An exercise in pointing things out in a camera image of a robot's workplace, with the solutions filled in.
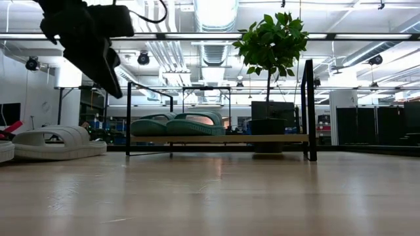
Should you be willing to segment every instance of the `black metal frame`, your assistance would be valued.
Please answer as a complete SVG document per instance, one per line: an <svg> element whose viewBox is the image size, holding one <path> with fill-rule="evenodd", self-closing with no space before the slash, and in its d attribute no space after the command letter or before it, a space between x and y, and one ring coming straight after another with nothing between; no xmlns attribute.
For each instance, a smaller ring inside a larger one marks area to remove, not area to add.
<svg viewBox="0 0 420 236"><path fill-rule="evenodd" d="M149 87L146 87L144 85L135 83L135 82L128 82L127 85L127 132L125 133L125 155L127 157L132 157L132 156L137 156L137 155L151 155L151 154L160 154L160 153L167 153L167 152L159 152L159 153L146 153L146 154L136 154L136 155L131 155L131 89L133 88L133 85L136 85L138 88L140 89L146 89L155 93L158 93L162 96L166 96L169 97L170 99L170 106L169 106L169 111L173 112L173 97L168 95L168 94L164 94L160 91L151 89ZM170 150L172 150L173 147L173 143L170 143Z"/></svg>
<svg viewBox="0 0 420 236"><path fill-rule="evenodd" d="M229 91L229 97L228 97L228 99L229 99L229 127L232 127L232 104L230 102L231 95L232 95L232 88L231 87L207 87L207 86L206 87L183 87L182 88L182 112L184 113L184 110L185 110L185 103L184 103L185 90L192 90L191 93L193 93L197 89L202 90L202 91L218 89L218 90L220 90L221 93L223 93L222 90L224 90L224 89Z"/></svg>
<svg viewBox="0 0 420 236"><path fill-rule="evenodd" d="M308 92L308 122L306 121L306 89ZM309 156L308 143L302 143L304 156L309 161L317 161L316 154L316 124L315 124L315 92L314 92L314 64L312 60L307 60L304 65L304 72L301 83L302 99L302 130L303 134L309 135Z"/></svg>
<svg viewBox="0 0 420 236"><path fill-rule="evenodd" d="M127 132L126 132L126 143L125 143L125 154L127 157L135 156L131 155L131 151L158 151L154 153L143 153L143 154L136 154L136 155L153 155L153 154L160 154L160 153L170 153L170 157L172 158L173 152L177 150L186 150L187 147L173 147L173 143L170 143L169 147L131 147L131 90L133 88L133 84L141 89L150 90L152 92L156 92L162 96L167 96L171 99L171 106L170 111L173 111L173 97L169 96L168 94L164 94L160 91L154 90L152 88L145 87L143 85L129 82L127 86ZM229 125L231 125L231 87L183 87L182 88L182 112L184 112L184 95L185 90L214 90L219 89L223 90L226 89L229 91ZM308 117L309 117L309 128L306 126L306 89L308 93ZM302 98L302 127L303 127L303 134L309 134L309 152L310 155L308 156L308 142L303 143L303 153L305 158L309 161L317 161L317 154L316 154L316 129L315 129L315 98L314 98L314 71L313 71L313 62L312 60L307 60L305 67L304 67L304 75L301 85L301 98ZM299 122L299 109L295 108L295 116L296 116L296 126L297 126L297 133L300 133L300 122ZM221 147L220 150L225 151L238 151L239 148L243 151L250 150L251 147L228 147L224 146ZM187 150L200 150L200 151L216 151L217 147L188 147Z"/></svg>

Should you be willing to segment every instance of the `black cable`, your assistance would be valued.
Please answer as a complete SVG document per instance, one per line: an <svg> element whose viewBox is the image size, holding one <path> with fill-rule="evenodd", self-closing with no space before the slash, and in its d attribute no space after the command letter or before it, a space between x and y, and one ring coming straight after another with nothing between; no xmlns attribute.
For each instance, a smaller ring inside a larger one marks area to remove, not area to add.
<svg viewBox="0 0 420 236"><path fill-rule="evenodd" d="M147 21L147 22L153 23L153 24L158 24L158 23L164 21L166 19L167 15L168 15L168 8L166 7L166 5L163 2L163 0L159 0L159 2L163 5L163 8L165 9L165 16L163 16L162 19L160 19L160 20L151 20L151 19L149 19L147 17L144 17L144 16L139 15L137 12L135 12L133 10L130 10L130 12L133 13L133 14L135 14L136 16L138 16L140 19L142 19L144 21Z"/></svg>

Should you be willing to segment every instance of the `potted plant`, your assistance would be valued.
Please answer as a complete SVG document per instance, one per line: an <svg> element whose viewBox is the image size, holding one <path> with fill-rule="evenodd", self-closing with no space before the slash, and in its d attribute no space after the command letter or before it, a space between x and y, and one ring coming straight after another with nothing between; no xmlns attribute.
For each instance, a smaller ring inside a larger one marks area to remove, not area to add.
<svg viewBox="0 0 420 236"><path fill-rule="evenodd" d="M270 118L270 85L272 76L278 72L275 82L280 77L295 76L293 63L299 60L302 51L306 51L308 32L303 31L303 22L293 19L291 13L276 13L277 22L265 14L259 24L254 22L249 29L240 29L245 33L241 40L233 43L239 49L239 56L249 66L247 74L268 72L266 119L251 121L252 134L284 134L284 120ZM264 145L259 151L279 152L281 145Z"/></svg>

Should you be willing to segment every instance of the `security camera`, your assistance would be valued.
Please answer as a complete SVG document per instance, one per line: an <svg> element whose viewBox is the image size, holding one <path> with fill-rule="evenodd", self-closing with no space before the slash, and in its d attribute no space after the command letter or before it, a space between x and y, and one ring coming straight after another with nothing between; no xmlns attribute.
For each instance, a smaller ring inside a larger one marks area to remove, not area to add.
<svg viewBox="0 0 420 236"><path fill-rule="evenodd" d="M137 62L142 66L145 66L145 65L149 64L150 59L149 59L149 56L148 56L148 52L147 51L141 51L140 56L138 56L138 58L137 58Z"/></svg>
<svg viewBox="0 0 420 236"><path fill-rule="evenodd" d="M383 62L383 58L381 55L377 55L370 60L367 61L369 65L381 65Z"/></svg>
<svg viewBox="0 0 420 236"><path fill-rule="evenodd" d="M30 70L30 71L39 71L41 64L38 62L38 57L30 56L29 60L26 62L25 67L27 70Z"/></svg>

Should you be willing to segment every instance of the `teal object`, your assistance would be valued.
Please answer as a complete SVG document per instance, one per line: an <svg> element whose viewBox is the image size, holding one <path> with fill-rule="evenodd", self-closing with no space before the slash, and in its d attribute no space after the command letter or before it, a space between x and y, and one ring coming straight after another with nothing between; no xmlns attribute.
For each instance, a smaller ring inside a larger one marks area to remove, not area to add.
<svg viewBox="0 0 420 236"><path fill-rule="evenodd" d="M207 117L214 125L187 120L189 115ZM222 122L222 116L214 111L188 112L177 115L166 127L170 136L218 136L226 134Z"/></svg>
<svg viewBox="0 0 420 236"><path fill-rule="evenodd" d="M166 123L175 118L175 113L147 115L131 123L131 134L136 137L141 136L166 136ZM157 121L155 118L164 117L166 121Z"/></svg>

